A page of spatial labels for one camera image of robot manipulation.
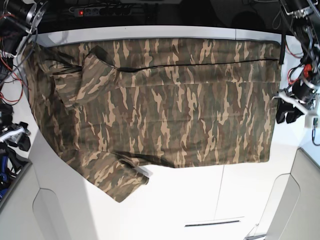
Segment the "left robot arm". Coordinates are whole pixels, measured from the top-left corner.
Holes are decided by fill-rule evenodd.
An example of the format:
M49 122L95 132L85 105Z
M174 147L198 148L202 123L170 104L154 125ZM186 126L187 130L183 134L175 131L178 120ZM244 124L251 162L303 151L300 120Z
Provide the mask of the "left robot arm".
M278 92L276 122L295 122L305 117L304 126L315 130L320 126L320 12L316 0L281 0L283 21L280 63L289 49L286 33L300 43L302 56L298 66L287 73L287 88Z

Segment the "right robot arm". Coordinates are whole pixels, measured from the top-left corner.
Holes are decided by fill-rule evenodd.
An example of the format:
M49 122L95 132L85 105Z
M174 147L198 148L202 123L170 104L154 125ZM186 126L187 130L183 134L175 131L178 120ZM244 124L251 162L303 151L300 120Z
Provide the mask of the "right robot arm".
M0 92L0 141L27 152L31 147L28 124L13 123L12 107L20 102L28 84L21 68L31 57L38 39L38 26L45 15L47 0L2 0L0 2L0 87L18 82L20 95L8 99Z

